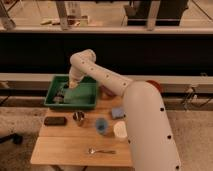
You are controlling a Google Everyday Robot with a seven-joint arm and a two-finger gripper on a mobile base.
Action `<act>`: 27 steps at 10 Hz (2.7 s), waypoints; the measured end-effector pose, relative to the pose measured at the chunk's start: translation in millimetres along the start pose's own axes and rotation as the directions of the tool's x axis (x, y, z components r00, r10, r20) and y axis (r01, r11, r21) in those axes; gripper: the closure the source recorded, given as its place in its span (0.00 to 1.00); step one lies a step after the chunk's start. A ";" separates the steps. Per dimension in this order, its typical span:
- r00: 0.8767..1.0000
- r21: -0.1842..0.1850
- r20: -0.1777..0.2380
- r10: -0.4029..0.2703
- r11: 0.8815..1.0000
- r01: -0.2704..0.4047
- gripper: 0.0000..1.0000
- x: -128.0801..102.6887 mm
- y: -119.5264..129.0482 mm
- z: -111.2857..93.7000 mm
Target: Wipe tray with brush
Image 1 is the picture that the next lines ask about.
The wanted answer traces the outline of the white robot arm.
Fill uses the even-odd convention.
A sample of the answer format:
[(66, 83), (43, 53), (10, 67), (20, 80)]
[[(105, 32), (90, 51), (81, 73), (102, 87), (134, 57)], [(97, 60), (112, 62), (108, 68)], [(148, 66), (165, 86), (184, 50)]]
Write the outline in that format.
[(135, 171), (182, 171), (165, 105), (158, 89), (95, 63), (91, 49), (70, 57), (68, 86), (73, 89), (88, 75), (122, 98)]

